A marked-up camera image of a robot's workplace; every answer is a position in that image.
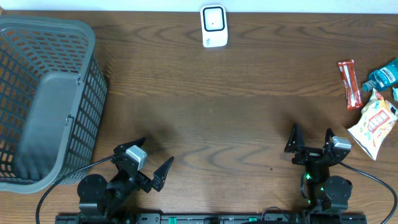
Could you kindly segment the red brown snack bar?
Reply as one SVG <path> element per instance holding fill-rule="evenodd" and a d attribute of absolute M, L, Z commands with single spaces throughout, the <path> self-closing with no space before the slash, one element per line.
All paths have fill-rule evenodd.
<path fill-rule="evenodd" d="M 363 103 L 354 70 L 354 60 L 338 62 L 337 65 L 345 86 L 347 109 L 354 110 L 362 107 Z"/>

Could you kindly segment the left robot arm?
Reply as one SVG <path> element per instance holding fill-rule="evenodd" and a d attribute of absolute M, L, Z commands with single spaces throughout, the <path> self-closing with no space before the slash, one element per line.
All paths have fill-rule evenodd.
<path fill-rule="evenodd" d="M 124 202 L 135 191 L 162 190 L 174 157 L 167 159 L 150 179 L 141 172 L 147 159 L 141 149 L 145 141 L 140 138 L 116 146 L 111 162 L 118 172 L 110 181 L 99 174 L 90 174 L 80 181 L 79 223 L 135 223 L 134 215 L 122 210 Z"/>

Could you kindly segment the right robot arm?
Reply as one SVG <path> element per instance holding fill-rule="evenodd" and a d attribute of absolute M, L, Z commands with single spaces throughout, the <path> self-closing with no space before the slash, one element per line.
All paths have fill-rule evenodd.
<path fill-rule="evenodd" d="M 348 209 L 353 186 L 348 179 L 331 175 L 330 167 L 350 153 L 350 141 L 335 136 L 329 128 L 323 147 L 309 147 L 299 125 L 294 124 L 284 151 L 294 154 L 293 164 L 305 167 L 302 195 L 309 200 L 309 208 L 301 214 L 302 223 L 339 223 L 340 214 Z"/>

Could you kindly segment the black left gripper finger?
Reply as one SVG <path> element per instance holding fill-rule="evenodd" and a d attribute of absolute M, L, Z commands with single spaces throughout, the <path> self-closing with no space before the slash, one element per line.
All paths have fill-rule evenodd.
<path fill-rule="evenodd" d="M 153 187 L 163 187 L 165 184 L 165 180 L 167 178 L 167 174 L 171 168 L 171 165 L 174 161 L 174 156 L 170 157 L 166 160 L 154 173 L 154 178 L 152 179 Z"/>
<path fill-rule="evenodd" d="M 130 147 L 133 147 L 133 146 L 142 147 L 142 145 L 145 143 L 145 141 L 146 141 L 146 138 L 143 137 L 143 138 L 139 138 L 134 141 L 131 141 L 131 142 L 120 144 L 115 147 L 114 152 L 126 152 Z"/>

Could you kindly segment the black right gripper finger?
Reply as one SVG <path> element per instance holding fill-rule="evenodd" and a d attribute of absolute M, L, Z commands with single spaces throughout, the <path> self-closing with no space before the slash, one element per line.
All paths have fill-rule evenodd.
<path fill-rule="evenodd" d="M 333 137 L 335 136 L 333 130 L 331 128 L 328 128 L 326 130 L 325 134 L 325 144 L 330 144 L 333 140 Z"/>
<path fill-rule="evenodd" d="M 284 152 L 288 153 L 298 153 L 302 150 L 305 145 L 302 131 L 298 124 L 293 124 L 292 132 L 290 134 L 289 140 L 285 146 Z"/>

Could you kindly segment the teal mouthwash bottle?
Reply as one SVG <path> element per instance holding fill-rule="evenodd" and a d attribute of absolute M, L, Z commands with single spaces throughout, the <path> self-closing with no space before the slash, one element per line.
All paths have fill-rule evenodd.
<path fill-rule="evenodd" d="M 364 82 L 362 88 L 364 91 L 384 91 L 397 83 L 397 58 L 389 62 L 382 68 L 371 72 L 368 81 Z"/>

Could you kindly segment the yellow snack bag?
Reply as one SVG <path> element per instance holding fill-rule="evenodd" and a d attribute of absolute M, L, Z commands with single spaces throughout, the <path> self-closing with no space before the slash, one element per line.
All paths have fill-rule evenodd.
<path fill-rule="evenodd" d="M 368 103 L 361 110 L 361 118 L 348 129 L 348 132 L 375 161 L 383 140 L 393 129 L 396 121 L 397 108 L 373 89 Z"/>

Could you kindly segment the light green wipes packet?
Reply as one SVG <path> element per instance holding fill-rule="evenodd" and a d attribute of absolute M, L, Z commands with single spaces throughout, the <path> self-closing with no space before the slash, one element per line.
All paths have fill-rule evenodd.
<path fill-rule="evenodd" d="M 392 95 L 396 102 L 398 102 L 398 88 L 392 88 Z"/>

